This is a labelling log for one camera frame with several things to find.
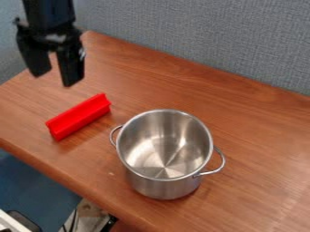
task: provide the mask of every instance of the stainless steel pot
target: stainless steel pot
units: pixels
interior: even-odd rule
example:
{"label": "stainless steel pot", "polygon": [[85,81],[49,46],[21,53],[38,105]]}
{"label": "stainless steel pot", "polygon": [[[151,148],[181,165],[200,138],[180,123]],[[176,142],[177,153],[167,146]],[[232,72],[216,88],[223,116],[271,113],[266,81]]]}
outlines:
{"label": "stainless steel pot", "polygon": [[[117,129],[116,143],[112,140]],[[136,115],[109,134],[133,189],[156,199],[180,198],[192,192],[203,175],[226,165],[213,147],[211,133],[200,120],[176,110],[153,110]],[[200,172],[212,151],[222,157],[218,169]]]}

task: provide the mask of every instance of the wooden table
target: wooden table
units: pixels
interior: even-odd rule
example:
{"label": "wooden table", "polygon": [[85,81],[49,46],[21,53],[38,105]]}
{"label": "wooden table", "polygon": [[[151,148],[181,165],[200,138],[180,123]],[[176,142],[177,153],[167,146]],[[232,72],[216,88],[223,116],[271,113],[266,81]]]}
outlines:
{"label": "wooden table", "polygon": [[[69,89],[57,68],[1,85],[1,147],[141,231],[308,231],[310,98],[105,35],[83,39],[85,78]],[[111,114],[54,142],[45,121],[99,92]],[[132,191],[109,145],[112,128],[159,108],[197,116],[227,159],[173,201]]]}

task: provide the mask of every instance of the red rectangular block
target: red rectangular block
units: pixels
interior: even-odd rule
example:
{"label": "red rectangular block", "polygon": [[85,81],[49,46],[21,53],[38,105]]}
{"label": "red rectangular block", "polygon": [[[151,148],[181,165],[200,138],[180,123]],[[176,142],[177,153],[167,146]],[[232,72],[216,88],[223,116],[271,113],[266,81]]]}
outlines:
{"label": "red rectangular block", "polygon": [[83,126],[109,112],[109,101],[104,93],[83,101],[58,116],[45,122],[50,135],[56,140],[64,139]]}

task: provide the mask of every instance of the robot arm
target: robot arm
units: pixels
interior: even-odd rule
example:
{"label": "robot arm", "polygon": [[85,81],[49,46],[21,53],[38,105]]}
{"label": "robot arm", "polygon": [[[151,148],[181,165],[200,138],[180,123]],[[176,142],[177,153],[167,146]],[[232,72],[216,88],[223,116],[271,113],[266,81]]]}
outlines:
{"label": "robot arm", "polygon": [[48,52],[57,54],[57,66],[64,86],[84,77],[81,32],[73,27],[72,0],[22,0],[26,22],[17,18],[17,45],[33,76],[50,70]]}

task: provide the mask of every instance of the pot rim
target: pot rim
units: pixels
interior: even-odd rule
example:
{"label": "pot rim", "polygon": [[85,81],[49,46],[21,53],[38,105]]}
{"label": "pot rim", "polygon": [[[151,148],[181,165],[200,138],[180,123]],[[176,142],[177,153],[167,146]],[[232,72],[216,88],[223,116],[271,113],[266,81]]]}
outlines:
{"label": "pot rim", "polygon": [[[125,162],[125,160],[123,159],[123,156],[121,156],[121,153],[120,153],[120,137],[123,135],[123,131],[125,130],[125,128],[128,127],[128,125],[131,124],[132,121],[135,121],[136,119],[139,119],[140,117],[143,117],[144,115],[147,114],[151,114],[152,112],[159,112],[159,111],[168,111],[168,112],[173,112],[173,113],[180,113],[183,115],[187,115],[191,119],[193,119],[199,125],[201,126],[201,128],[204,129],[205,133],[207,133],[207,137],[208,137],[208,140],[209,140],[209,148],[208,148],[208,154],[207,154],[207,157],[204,159],[204,161],[201,162],[200,166],[193,170],[191,171],[187,175],[184,176],[180,176],[180,177],[176,177],[176,178],[169,178],[169,179],[159,179],[159,178],[151,178],[151,177],[147,177],[144,175],[141,175],[139,172],[136,172],[136,170],[131,167],[131,165],[128,165],[128,163]],[[117,135],[117,138],[116,138],[116,151],[117,151],[117,156],[121,160],[121,163],[123,165],[141,178],[144,179],[151,179],[151,180],[156,180],[156,181],[173,181],[173,180],[180,180],[180,179],[185,179],[187,177],[192,177],[193,178],[193,175],[204,168],[211,156],[212,156],[212,152],[213,152],[213,139],[212,139],[212,136],[211,136],[211,133],[209,133],[209,130],[208,128],[205,127],[205,125],[203,124],[203,122],[200,121],[200,119],[197,117],[195,117],[193,115],[191,115],[189,113],[187,112],[183,112],[180,110],[173,110],[173,109],[157,109],[157,110],[151,110],[151,111],[144,111],[141,113],[139,113],[133,118],[131,118],[131,120],[123,125],[121,129],[120,129],[120,132],[119,132],[119,135]]]}

